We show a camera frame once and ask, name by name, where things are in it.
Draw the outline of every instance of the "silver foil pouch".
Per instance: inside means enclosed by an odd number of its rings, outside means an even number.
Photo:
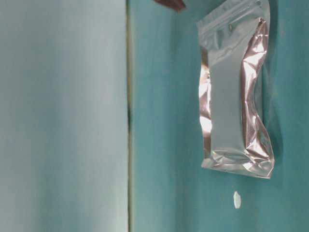
[[[227,0],[197,23],[202,167],[270,178],[274,155],[262,122],[267,0]]]

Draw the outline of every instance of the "white speck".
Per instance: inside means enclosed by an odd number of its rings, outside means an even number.
[[[240,195],[238,194],[237,191],[234,192],[234,206],[235,206],[235,209],[239,209],[240,206],[241,206],[241,197]]]

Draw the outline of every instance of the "light blue panel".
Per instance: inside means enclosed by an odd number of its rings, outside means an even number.
[[[127,231],[125,14],[0,1],[0,231]]]
[[[270,180],[200,167],[196,21],[223,0],[187,0],[177,14],[131,0],[132,231],[290,232],[309,227],[309,5],[271,0],[264,120]],[[242,198],[234,208],[233,194]]]

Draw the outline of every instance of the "brown object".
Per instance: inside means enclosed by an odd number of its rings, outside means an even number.
[[[154,0],[154,1],[156,1],[161,5],[172,8],[177,12],[185,9],[185,4],[182,0]]]

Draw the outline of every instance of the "teal wall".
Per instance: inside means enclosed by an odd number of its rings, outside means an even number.
[[[132,231],[290,232],[309,227],[309,4],[271,0],[264,121],[270,180],[204,170],[196,21],[223,0],[187,0],[177,14],[130,0]],[[233,194],[242,198],[234,208]]]
[[[0,231],[127,231],[124,1],[0,1]]]

